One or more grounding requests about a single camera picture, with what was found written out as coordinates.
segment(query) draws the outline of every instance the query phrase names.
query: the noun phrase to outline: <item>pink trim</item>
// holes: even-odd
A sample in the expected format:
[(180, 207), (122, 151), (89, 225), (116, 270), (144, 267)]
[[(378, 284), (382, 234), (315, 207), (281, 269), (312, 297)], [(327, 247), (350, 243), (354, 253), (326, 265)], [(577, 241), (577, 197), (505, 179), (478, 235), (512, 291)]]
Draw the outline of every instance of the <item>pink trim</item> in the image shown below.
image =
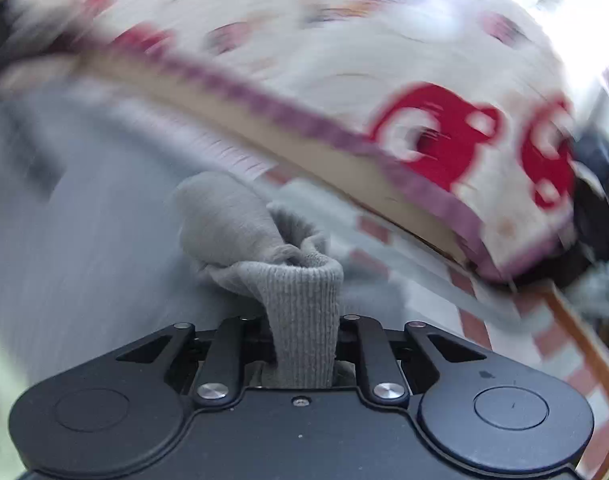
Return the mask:
[(152, 56), (126, 45), (111, 45), (97, 38), (84, 38), (79, 41), (81, 48), (94, 47), (128, 53), (134, 57), (155, 62), (169, 72), (187, 80), (200, 83), (205, 89), (246, 105), (253, 113), (265, 116), (277, 124), (297, 130), (301, 135), (312, 139), (322, 139), (334, 148), (355, 155), (368, 155), (374, 159), (392, 184), (413, 204), (428, 211), (443, 221), (458, 237), (467, 258), (478, 265), (477, 273), (490, 281), (507, 282), (511, 276), (527, 270), (549, 254), (558, 241), (558, 230), (548, 234), (537, 244), (527, 248), (518, 258), (503, 266), (496, 267), (485, 248), (480, 232), (482, 222), (473, 210), (460, 202), (453, 194), (422, 175), (413, 173), (398, 160), (387, 155), (375, 144), (325, 118), (304, 110), (286, 100), (265, 94), (254, 83), (233, 75), (221, 68), (178, 55)]

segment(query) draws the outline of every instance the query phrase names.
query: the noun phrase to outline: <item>metal screw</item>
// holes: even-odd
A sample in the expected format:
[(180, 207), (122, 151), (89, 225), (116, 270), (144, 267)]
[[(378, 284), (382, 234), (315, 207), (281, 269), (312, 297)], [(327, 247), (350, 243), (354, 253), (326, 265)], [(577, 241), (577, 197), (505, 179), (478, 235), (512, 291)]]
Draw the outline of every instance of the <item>metal screw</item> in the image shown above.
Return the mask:
[(380, 383), (374, 388), (374, 395), (381, 399), (399, 399), (405, 394), (405, 388), (397, 383)]
[(198, 395), (203, 399), (222, 399), (228, 393), (229, 388), (222, 383), (204, 383), (198, 386)]
[(309, 404), (311, 404), (311, 401), (309, 399), (307, 399), (306, 397), (294, 397), (293, 400), (291, 401), (291, 403), (296, 408), (303, 408), (305, 406), (309, 406)]

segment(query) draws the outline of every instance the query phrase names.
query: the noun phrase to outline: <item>black object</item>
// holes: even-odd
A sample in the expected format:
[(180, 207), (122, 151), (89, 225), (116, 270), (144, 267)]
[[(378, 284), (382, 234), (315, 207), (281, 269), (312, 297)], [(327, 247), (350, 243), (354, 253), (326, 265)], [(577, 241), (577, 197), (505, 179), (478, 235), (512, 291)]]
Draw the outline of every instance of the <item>black object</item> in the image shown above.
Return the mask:
[[(520, 288), (543, 280), (552, 280), (558, 288), (565, 288), (577, 280), (583, 272), (591, 267), (585, 247), (576, 241), (568, 249), (559, 244), (552, 256), (540, 260), (535, 266), (513, 279), (513, 284)], [(490, 283), (502, 290), (511, 290), (508, 283)]]
[(43, 381), (9, 420), (28, 478), (579, 478), (593, 416), (566, 383), (424, 323), (349, 318), (353, 387), (243, 386), (274, 358), (264, 319), (176, 324)]
[(593, 260), (609, 261), (609, 202), (591, 189), (584, 180), (576, 179), (573, 198), (573, 223), (579, 239), (591, 248)]
[(581, 162), (596, 175), (603, 187), (609, 181), (609, 140), (602, 132), (588, 130), (573, 144), (573, 160)]
[(37, 134), (29, 110), (19, 100), (0, 100), (2, 155), (28, 183), (49, 197), (64, 170), (52, 150)]

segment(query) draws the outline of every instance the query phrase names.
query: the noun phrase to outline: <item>gray fabric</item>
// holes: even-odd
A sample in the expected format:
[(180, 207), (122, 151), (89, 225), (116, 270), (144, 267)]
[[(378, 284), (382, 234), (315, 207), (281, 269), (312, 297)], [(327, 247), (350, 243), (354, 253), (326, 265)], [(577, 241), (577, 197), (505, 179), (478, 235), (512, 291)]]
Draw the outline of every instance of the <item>gray fabric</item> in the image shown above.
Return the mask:
[(197, 280), (169, 195), (200, 171), (102, 113), (22, 99), (64, 173), (45, 195), (0, 146), (0, 341), (31, 383), (178, 321), (213, 330), (262, 306)]
[(185, 221), (180, 244), (198, 260), (230, 266), (236, 262), (282, 263), (297, 255), (284, 243), (265, 203), (226, 173), (205, 171), (183, 181), (175, 202)]
[(402, 330), (408, 320), (414, 319), (413, 311), (405, 307), (400, 287), (387, 276), (350, 259), (342, 260), (341, 264), (344, 270), (341, 316), (360, 314), (374, 317), (384, 327), (394, 330)]
[(265, 306), (278, 361), (276, 385), (331, 386), (343, 274), (325, 255), (325, 235), (278, 205), (267, 214), (252, 190), (222, 173), (185, 181), (175, 199), (183, 214), (183, 247), (207, 264), (216, 283)]

